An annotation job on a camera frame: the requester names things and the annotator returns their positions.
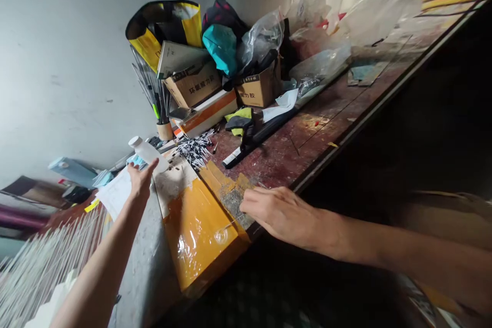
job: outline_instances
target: red stained wood surface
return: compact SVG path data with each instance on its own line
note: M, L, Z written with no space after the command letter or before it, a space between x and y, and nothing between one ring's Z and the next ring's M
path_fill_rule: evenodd
M462 9L474 5L463 5ZM212 137L214 144L219 141L219 145L211 161L228 178L236 181L242 173L254 186L260 182L269 188L293 187L306 176L316 175L313 173L316 163L334 149L331 142L337 144L351 132L360 119L393 89L412 64L460 20L461 16L411 19L393 31L385 40L386 45L379 47L379 50L384 50L388 43L398 42L404 45L396 56L391 56L391 62L370 87L348 86L345 72L261 147L230 170L223 167L222 161L239 146L240 138L222 127ZM377 50L366 52L381 57Z

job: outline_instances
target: white rods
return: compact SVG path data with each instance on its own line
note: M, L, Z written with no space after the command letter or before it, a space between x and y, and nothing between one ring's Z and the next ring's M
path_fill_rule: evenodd
M72 271L79 275L101 242L105 209L31 237L11 260L0 262L0 327L22 328Z
M210 129L197 138L189 139L186 142L180 143L177 152L180 153L192 168L197 171L200 168L205 167L210 151L207 150L207 146L213 146L209 137L214 134L214 129Z

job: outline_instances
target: black bag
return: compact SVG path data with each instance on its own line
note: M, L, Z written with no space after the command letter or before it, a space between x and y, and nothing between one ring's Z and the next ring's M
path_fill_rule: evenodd
M216 0L214 6L207 9L201 22L201 35L212 24L219 24L232 29L237 38L237 44L241 42L242 36L249 31L249 27L237 15L234 8L226 0Z

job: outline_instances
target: blue container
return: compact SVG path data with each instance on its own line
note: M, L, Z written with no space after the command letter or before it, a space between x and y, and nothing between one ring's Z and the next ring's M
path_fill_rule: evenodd
M94 178L97 177L97 173L93 169L89 169L73 159L60 157L51 162L48 165L48 169L83 187L88 189L95 188L93 184Z

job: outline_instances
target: teal bag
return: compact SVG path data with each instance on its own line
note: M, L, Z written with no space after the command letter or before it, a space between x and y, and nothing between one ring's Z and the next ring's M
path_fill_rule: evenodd
M211 25L203 33L203 44L213 57L217 69L227 77L233 77L237 72L236 35L229 27Z

